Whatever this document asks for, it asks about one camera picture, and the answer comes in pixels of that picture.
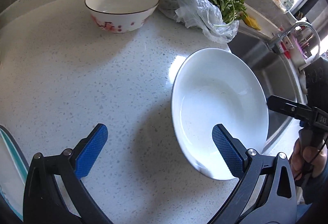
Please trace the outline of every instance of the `person's arm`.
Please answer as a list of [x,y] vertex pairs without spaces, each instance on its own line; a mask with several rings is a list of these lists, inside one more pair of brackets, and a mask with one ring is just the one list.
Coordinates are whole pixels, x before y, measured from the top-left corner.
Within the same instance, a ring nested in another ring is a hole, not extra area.
[[[314,156],[318,153],[318,150],[314,147],[306,147],[303,151],[303,155],[300,153],[300,141],[297,140],[294,146],[294,152],[292,156],[291,169],[293,176],[295,177],[301,172],[301,169],[306,162],[310,162]],[[323,185],[328,179],[328,165],[327,165],[327,147],[324,146],[320,154],[313,160],[312,165],[314,166],[312,175],[303,188],[303,198],[306,204],[311,204],[319,196]]]

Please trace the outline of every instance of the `blue textured pad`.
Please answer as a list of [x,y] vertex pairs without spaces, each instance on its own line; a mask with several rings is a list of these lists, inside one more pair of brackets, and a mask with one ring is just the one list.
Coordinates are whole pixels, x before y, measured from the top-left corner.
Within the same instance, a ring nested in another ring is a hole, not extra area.
[[75,161],[75,175],[78,179],[81,179],[89,174],[93,164],[101,152],[101,149],[104,147],[107,138],[107,127],[102,124]]
[[234,177],[241,179],[244,175],[243,160],[217,125],[214,126],[212,130],[212,139],[226,162],[231,174]]

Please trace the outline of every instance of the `floral bowl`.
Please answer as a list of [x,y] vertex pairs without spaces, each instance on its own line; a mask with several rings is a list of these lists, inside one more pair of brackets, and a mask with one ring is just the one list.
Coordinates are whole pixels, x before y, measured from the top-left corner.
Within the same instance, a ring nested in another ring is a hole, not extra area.
[[159,0],[85,0],[97,26],[122,34],[140,28]]

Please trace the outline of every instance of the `human hand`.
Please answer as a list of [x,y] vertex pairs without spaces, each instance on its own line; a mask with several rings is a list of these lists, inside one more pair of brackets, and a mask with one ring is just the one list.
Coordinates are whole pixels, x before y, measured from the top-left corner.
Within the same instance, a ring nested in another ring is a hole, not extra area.
[[[304,160],[306,162],[310,162],[314,156],[318,153],[318,149],[312,146],[307,146],[303,150],[303,155],[301,155],[301,146],[300,146],[300,140],[297,139],[294,145],[294,152],[292,155],[292,162],[291,162],[291,169],[293,177],[297,176],[303,167]],[[312,161],[312,165],[314,166],[312,177],[316,178],[318,177],[322,171],[325,168],[327,162],[327,146],[325,145],[320,154],[315,158],[315,160]],[[297,176],[295,180],[299,180],[302,178],[302,173]]]

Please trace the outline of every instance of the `blue gripper pad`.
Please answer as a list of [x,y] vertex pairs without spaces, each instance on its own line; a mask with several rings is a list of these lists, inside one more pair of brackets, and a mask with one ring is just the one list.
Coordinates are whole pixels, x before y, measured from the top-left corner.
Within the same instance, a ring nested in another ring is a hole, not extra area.
[[75,160],[75,175],[78,179],[81,179],[89,174],[107,139],[107,127],[104,124],[99,123],[87,138],[80,141],[81,144],[85,145]]
[[213,127],[212,139],[231,174],[241,179],[244,175],[244,161],[232,145],[235,139],[227,132],[222,124],[217,124]]

